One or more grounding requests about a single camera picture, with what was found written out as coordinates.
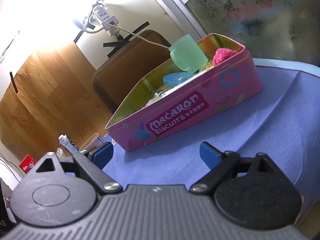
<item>floral window pattern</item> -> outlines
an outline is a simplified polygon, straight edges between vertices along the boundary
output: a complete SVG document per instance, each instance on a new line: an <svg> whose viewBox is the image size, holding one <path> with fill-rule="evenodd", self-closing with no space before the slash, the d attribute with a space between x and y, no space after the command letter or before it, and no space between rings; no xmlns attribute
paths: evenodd
<svg viewBox="0 0 320 240"><path fill-rule="evenodd" d="M320 66L320 0L189 0L207 33L244 44L252 57Z"/></svg>

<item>wall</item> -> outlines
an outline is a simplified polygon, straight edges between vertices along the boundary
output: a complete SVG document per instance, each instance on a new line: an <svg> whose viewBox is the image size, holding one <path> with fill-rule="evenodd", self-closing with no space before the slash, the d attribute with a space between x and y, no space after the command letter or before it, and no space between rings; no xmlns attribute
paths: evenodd
<svg viewBox="0 0 320 240"><path fill-rule="evenodd" d="M7 21L7 17L12 13L12 8L9 5L9 0L0 0L0 53L4 50L4 48L7 46L8 43L12 40L12 37L17 33L19 30L18 24L15 21ZM8 62L7 66L9 64L13 64L15 66L22 65L24 60L28 56L24 56L23 53L20 54L21 57L13 57L12 62ZM10 71L14 71L14 67L10 68L12 70L9 70L8 67L4 66L4 63L0 65L0 99L4 95L5 90L7 89L8 85L10 84ZM19 160L3 145L3 143L0 141L0 157L5 158L6 160L9 160L10 162L14 163L16 166L19 165ZM13 176L12 172L15 174L17 179L21 179L20 177L22 175L19 174L19 172L16 172L17 169L11 165L10 163L4 162L3 159L0 159L0 177L3 178L4 182L13 189L17 185L17 180Z"/></svg>
<svg viewBox="0 0 320 240"><path fill-rule="evenodd" d="M17 37L15 39L15 41L12 43L12 46L10 46L10 50L8 51L5 60L0 65L0 100L3 97L7 87L11 82L10 75L9 75L10 71L12 71L13 73L17 72L17 70L23 64L25 59L29 56L28 50L23 49L23 42L19 43L18 42L19 40L21 40L20 37ZM19 166L20 161L3 145L1 141L0 141L0 157L3 157L6 160L14 163L17 167ZM0 177L11 189L13 189L18 183L16 178L20 179L22 175L18 172L17 168L14 167L12 164L8 162L5 162L5 163L11 168L11 171L7 169L7 167L4 164L4 161L0 159Z"/></svg>
<svg viewBox="0 0 320 240"><path fill-rule="evenodd" d="M94 1L88 0L88 4L91 5ZM105 3L108 4L108 12L118 18L118 26L121 28L132 32L148 21L150 25L145 29L160 33L171 44L183 36L181 30L156 0L105 0ZM120 34L123 37L128 35L122 31ZM76 44L93 67L98 69L108 60L107 54L113 50L104 48L103 43L113 41L117 41L115 36L109 37L105 31L101 31L95 34L83 33Z"/></svg>

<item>power cord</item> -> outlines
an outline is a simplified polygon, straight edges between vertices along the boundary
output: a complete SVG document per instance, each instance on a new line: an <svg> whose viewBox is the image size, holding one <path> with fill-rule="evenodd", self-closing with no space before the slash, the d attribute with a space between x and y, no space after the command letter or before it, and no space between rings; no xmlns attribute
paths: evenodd
<svg viewBox="0 0 320 240"><path fill-rule="evenodd" d="M150 44L157 45L157 46L160 46L160 47L165 48L165 49L169 49L169 47L167 47L167 46L164 46L164 45L159 44L159 43L156 43L156 42L148 41L147 39L145 39L145 38L143 38L143 37L141 37L141 36L139 36L139 35L137 35L137 34L135 34L135 33L129 32L129 31L127 31L126 29L120 28L120 27L118 27L118 26L112 25L112 24L110 24L110 23L102 20L101 17L99 17L99 15L96 14L94 8L93 8L93 14L94 14L94 16L95 16L97 19L99 19L100 21L104 22L104 23L107 24L107 25L110 25L111 27L117 28L117 29L119 29L119 30L121 30L121 31L124 31L124 32L126 32L126 33L129 33L129 34L131 34L131 35L133 35L133 36L136 36L136 37L138 37L138 38L142 39L143 41L148 42L148 43L150 43Z"/></svg>
<svg viewBox="0 0 320 240"><path fill-rule="evenodd" d="M88 31L85 27L82 28L82 30L84 30L84 32L86 33L98 33L100 31L102 31L104 29L104 27L101 27L100 29L96 30L96 31Z"/></svg>
<svg viewBox="0 0 320 240"><path fill-rule="evenodd" d="M17 180L18 182L20 182L20 180L17 179L16 175L13 173L13 171L9 168L9 166L8 166L5 162L3 162L3 163L1 163L1 164L4 164L4 165L7 167L7 169L12 173L12 175L16 178L16 180Z"/></svg>
<svg viewBox="0 0 320 240"><path fill-rule="evenodd" d="M0 158L3 159L3 160L5 160L6 162L11 163L13 166L16 167L16 169L20 172L20 174L21 174L23 177L25 176L25 174L23 174L23 173L20 171L20 169L19 169L14 163L12 163L11 161L8 161L7 159L3 158L2 156L0 156Z"/></svg>

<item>table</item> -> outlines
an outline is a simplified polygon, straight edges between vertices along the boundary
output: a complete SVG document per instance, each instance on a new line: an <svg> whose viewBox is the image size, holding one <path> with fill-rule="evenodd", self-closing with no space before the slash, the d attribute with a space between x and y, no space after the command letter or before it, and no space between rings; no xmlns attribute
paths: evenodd
<svg viewBox="0 0 320 240"><path fill-rule="evenodd" d="M263 90L193 127L129 153L116 144L103 171L128 184L184 184L209 172L199 156L207 141L241 156L267 153L304 197L303 213L320 197L320 68L254 59Z"/></svg>

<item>black cable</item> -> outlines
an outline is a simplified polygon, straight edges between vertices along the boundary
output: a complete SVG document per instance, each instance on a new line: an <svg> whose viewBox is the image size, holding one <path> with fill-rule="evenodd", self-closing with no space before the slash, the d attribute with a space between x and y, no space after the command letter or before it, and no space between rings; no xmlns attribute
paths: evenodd
<svg viewBox="0 0 320 240"><path fill-rule="evenodd" d="M7 169L12 173L12 175L16 178L16 180L17 180L18 182L20 182L20 181L17 179L16 175L13 173L13 171L9 168L9 166L8 166L5 162L3 162L3 163L1 163L1 164L4 164L5 166L7 166Z"/></svg>
<svg viewBox="0 0 320 240"><path fill-rule="evenodd" d="M0 158L1 158L1 159L4 159L6 162L11 163L13 166L16 167L16 169L20 172L20 174L21 174L23 177L25 176L25 175L23 175L23 173L19 170L19 168L18 168L14 163L12 163L11 161L8 161L7 159L3 158L2 156L0 156Z"/></svg>

